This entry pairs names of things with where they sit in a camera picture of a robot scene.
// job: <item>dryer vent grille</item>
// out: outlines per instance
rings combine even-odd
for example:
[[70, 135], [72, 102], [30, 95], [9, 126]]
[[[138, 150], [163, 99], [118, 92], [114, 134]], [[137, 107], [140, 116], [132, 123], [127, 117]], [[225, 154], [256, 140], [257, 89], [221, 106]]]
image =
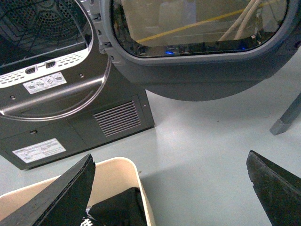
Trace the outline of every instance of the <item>dryer vent grille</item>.
[[111, 136], [141, 125], [134, 101], [94, 114], [105, 136]]

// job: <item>warning label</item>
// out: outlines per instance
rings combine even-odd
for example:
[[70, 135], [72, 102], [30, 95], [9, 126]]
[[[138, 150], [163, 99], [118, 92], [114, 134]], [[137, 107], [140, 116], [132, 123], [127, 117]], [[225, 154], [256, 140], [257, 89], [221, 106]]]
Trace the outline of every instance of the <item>warning label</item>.
[[25, 163], [30, 163], [65, 151], [66, 149], [54, 138], [15, 150], [13, 153]]
[[62, 73], [58, 72], [36, 80], [23, 83], [30, 94], [41, 92], [43, 90], [67, 83]]

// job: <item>white floor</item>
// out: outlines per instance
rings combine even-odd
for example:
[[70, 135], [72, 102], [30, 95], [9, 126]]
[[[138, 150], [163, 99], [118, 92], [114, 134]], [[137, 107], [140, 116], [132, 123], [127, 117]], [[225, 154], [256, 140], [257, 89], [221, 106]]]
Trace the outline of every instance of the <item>white floor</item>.
[[[232, 97], [183, 102], [148, 93], [156, 127], [89, 151], [134, 161], [157, 226], [270, 226], [248, 177], [250, 150], [301, 177], [301, 117], [270, 127], [301, 91], [301, 51], [272, 78]], [[0, 156], [0, 195], [64, 173], [87, 153], [21, 171]]]

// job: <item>black fabric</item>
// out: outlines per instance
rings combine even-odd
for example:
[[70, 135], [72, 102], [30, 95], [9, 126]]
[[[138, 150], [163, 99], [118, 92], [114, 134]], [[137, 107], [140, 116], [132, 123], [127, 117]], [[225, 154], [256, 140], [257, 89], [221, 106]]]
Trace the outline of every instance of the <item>black fabric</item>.
[[135, 187], [95, 204], [88, 214], [100, 226], [147, 226], [141, 193]]
[[81, 223], [89, 201], [95, 164], [88, 154], [0, 226], [73, 226]]

